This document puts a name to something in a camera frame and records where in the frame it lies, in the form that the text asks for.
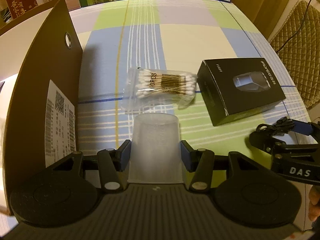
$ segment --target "black box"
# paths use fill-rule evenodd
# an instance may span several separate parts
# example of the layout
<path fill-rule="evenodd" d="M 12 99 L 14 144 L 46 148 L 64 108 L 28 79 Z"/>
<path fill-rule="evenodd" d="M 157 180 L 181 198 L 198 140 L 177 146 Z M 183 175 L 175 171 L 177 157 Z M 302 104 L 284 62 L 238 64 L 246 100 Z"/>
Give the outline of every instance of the black box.
<path fill-rule="evenodd" d="M 261 113 L 285 99 L 264 58 L 204 60 L 198 84 L 213 125 Z"/>

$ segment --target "table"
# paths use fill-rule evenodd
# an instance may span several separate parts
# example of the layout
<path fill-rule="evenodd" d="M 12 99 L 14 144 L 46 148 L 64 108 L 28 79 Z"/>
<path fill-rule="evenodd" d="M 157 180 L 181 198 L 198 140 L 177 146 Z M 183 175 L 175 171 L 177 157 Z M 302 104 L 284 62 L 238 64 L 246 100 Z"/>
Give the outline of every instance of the table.
<path fill-rule="evenodd" d="M 125 139 L 131 139 L 133 119 L 140 112 L 161 112 L 179 118 L 181 139 L 193 148 L 207 148 L 217 155 L 239 151 L 268 167 L 270 155 L 246 144 L 250 132 L 260 123 L 271 124 L 286 115 L 310 121 L 284 65 L 233 4 L 214 0 L 123 0 L 81 8 L 70 15 L 84 49 L 77 148 L 85 155 L 118 148 Z M 217 127 L 211 124 L 199 88 L 195 103 L 184 110 L 166 105 L 126 114 L 121 109 L 121 94 L 131 67 L 197 73 L 203 59 L 233 57 L 264 57 L 286 100 L 262 114 Z M 283 140 L 313 143 L 312 138 L 294 133 Z M 1 216 L 1 233 L 15 223 Z"/>

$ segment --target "finger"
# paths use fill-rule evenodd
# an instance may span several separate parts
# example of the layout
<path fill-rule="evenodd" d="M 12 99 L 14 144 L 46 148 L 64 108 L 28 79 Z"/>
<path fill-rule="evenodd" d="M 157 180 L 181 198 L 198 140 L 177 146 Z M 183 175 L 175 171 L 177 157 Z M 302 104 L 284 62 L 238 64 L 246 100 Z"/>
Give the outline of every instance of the finger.
<path fill-rule="evenodd" d="M 316 190 L 315 186 L 313 186 L 309 192 L 309 199 L 313 205 L 319 202 L 320 193 Z"/>
<path fill-rule="evenodd" d="M 316 221 L 316 219 L 320 216 L 320 206 L 313 205 L 311 202 L 309 203 L 309 213 L 308 217 L 310 221 Z"/>

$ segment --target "qr code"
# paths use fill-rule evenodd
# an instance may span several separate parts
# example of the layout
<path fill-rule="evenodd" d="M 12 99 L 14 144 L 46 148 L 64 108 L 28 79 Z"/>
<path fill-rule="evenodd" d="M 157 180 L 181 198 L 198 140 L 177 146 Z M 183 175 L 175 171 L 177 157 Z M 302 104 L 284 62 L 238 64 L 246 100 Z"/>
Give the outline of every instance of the qr code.
<path fill-rule="evenodd" d="M 58 91 L 56 93 L 56 103 L 54 104 L 54 109 L 56 109 L 59 113 L 64 114 L 64 97 L 60 95 Z"/>

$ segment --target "chair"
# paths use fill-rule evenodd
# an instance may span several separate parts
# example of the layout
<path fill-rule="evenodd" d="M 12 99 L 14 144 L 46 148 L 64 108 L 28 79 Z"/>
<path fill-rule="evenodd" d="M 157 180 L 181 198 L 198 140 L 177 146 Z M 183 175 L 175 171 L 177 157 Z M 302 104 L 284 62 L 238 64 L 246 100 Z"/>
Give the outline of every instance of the chair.
<path fill-rule="evenodd" d="M 300 28 L 307 4 L 304 0 L 298 1 L 281 29 L 271 39 L 270 44 L 275 51 Z M 278 53 L 308 109 L 320 102 L 319 19 L 320 12 L 310 5 L 302 29 Z"/>

